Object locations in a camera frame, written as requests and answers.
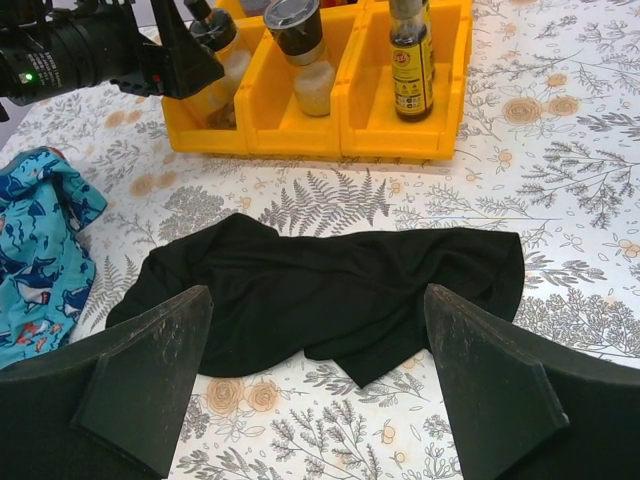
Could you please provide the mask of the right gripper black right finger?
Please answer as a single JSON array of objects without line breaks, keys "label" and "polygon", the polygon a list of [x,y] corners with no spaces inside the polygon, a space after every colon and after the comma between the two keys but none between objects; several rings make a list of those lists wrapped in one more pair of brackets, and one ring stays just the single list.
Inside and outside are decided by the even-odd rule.
[{"label": "right gripper black right finger", "polygon": [[639,372],[431,285],[426,328],[466,479],[636,479]]}]

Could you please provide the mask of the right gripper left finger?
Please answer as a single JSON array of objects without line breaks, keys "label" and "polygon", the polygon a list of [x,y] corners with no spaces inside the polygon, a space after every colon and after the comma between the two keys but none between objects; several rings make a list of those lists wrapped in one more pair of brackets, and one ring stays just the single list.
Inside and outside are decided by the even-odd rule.
[{"label": "right gripper left finger", "polygon": [[167,478],[212,308],[195,286],[2,369],[2,478]]}]

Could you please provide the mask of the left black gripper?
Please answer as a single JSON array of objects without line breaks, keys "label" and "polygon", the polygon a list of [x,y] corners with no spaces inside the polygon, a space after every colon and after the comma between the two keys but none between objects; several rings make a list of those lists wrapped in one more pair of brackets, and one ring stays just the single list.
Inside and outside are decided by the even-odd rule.
[{"label": "left black gripper", "polygon": [[189,32],[174,1],[151,1],[161,46],[140,32],[132,4],[107,2],[112,85],[140,97],[188,98],[224,76],[224,67]]}]

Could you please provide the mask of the black-cap white bottle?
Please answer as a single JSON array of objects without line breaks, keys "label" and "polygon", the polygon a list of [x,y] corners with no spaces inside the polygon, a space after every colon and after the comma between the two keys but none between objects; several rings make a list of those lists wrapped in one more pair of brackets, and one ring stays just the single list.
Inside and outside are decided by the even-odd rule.
[{"label": "black-cap white bottle", "polygon": [[217,113],[233,98],[246,72],[251,52],[231,14],[223,8],[211,7],[205,0],[184,1],[193,17],[189,32],[198,43],[211,51],[223,66],[224,75],[189,98],[202,114]]}]

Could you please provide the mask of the grey-lid spice shaker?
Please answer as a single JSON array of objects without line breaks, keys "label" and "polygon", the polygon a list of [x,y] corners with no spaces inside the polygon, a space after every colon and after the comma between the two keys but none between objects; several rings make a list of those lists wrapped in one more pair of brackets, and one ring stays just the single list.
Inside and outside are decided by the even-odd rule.
[{"label": "grey-lid spice shaker", "polygon": [[273,1],[263,20],[288,64],[300,110],[311,117],[329,115],[336,70],[324,41],[320,2]]}]

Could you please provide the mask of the small yellow-label sauce bottle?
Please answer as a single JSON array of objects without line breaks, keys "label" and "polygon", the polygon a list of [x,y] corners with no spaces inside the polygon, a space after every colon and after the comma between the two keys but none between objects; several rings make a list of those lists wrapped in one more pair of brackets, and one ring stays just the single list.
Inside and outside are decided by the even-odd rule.
[{"label": "small yellow-label sauce bottle", "polygon": [[390,1],[394,107],[406,122],[426,119],[434,106],[431,26],[427,1]]}]

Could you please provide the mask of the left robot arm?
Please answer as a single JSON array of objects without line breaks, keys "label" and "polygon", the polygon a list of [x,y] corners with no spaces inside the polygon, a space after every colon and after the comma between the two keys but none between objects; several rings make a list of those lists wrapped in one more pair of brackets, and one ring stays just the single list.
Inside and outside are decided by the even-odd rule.
[{"label": "left robot arm", "polygon": [[26,106],[109,82],[140,96],[186,99],[224,75],[172,1],[151,4],[159,43],[143,35],[130,1],[1,4],[1,95]]}]

